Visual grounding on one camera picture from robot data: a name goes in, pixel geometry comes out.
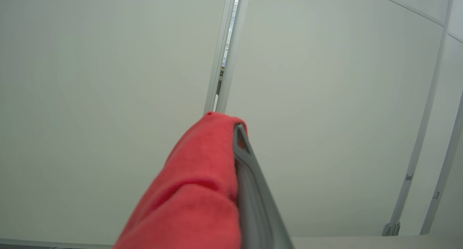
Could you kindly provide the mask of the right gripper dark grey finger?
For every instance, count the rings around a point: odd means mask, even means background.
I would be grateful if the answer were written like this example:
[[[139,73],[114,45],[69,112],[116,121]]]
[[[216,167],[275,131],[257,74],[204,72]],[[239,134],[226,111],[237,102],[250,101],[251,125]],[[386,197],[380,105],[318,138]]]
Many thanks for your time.
[[[245,126],[233,129],[242,249],[293,249],[271,190],[250,145]]]

